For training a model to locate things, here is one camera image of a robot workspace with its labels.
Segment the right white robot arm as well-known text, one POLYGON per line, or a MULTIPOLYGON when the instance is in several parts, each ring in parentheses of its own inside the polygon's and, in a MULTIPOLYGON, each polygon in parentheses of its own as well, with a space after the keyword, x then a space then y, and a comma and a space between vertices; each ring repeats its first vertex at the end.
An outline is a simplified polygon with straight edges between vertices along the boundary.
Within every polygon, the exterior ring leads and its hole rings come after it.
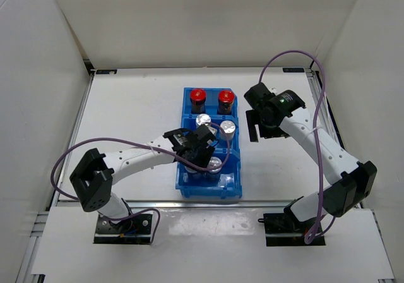
POLYGON ((317 215, 341 217, 369 195, 376 166, 371 161, 361 163, 325 130, 314 128, 311 113, 295 92, 286 90, 276 95, 259 83, 244 97, 251 106, 246 111, 250 141, 293 138, 316 164, 323 166, 320 176, 329 184, 323 194, 300 197, 284 208, 287 230, 298 232, 317 215))

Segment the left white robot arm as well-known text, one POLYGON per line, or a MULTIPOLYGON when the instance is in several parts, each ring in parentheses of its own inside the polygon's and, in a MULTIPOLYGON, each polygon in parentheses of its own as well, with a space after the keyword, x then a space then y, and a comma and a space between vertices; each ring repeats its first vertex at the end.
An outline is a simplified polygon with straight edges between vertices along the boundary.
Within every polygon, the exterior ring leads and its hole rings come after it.
POLYGON ((133 218, 124 200, 112 192, 113 185, 138 172, 173 162, 201 172, 209 164, 216 140, 209 127, 202 125, 194 131, 174 129, 127 150, 103 154, 93 148, 82 156, 69 180, 84 212, 98 212, 110 219, 117 232, 126 232, 133 218))

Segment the red-lid sauce jar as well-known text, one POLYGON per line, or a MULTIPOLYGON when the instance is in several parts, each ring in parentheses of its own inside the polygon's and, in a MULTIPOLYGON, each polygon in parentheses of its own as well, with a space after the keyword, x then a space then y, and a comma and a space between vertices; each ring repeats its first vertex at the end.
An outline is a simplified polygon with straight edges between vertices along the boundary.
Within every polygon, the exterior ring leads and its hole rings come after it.
POLYGON ((218 94, 218 114, 229 115, 232 112, 235 94, 231 90, 222 90, 218 94))
POLYGON ((206 92, 202 88, 194 88, 190 93, 191 112, 193 114, 205 113, 206 92))

